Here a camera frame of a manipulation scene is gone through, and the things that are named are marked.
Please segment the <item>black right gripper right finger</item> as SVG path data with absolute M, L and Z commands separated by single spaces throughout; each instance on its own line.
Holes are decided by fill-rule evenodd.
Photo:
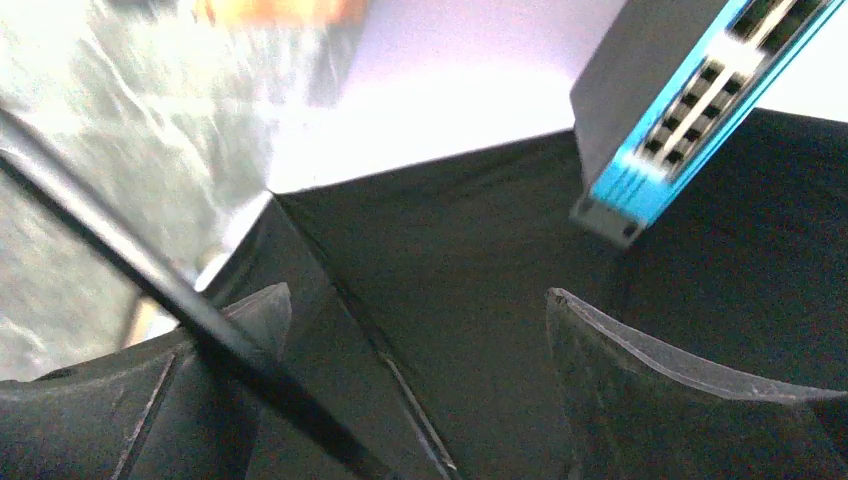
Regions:
M 546 294 L 567 479 L 843 479 L 847 395 L 706 360 Z

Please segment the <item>purple folding umbrella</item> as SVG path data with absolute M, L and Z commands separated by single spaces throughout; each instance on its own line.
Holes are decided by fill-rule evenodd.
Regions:
M 207 299 L 286 364 L 242 479 L 567 479 L 546 294 L 847 395 L 847 127 L 758 110 L 617 249 L 571 221 L 570 132 L 263 210 Z

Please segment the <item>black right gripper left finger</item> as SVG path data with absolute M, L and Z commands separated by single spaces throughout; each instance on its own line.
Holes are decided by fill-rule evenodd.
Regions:
M 242 479 L 261 407 L 178 328 L 1 385 L 5 479 Z

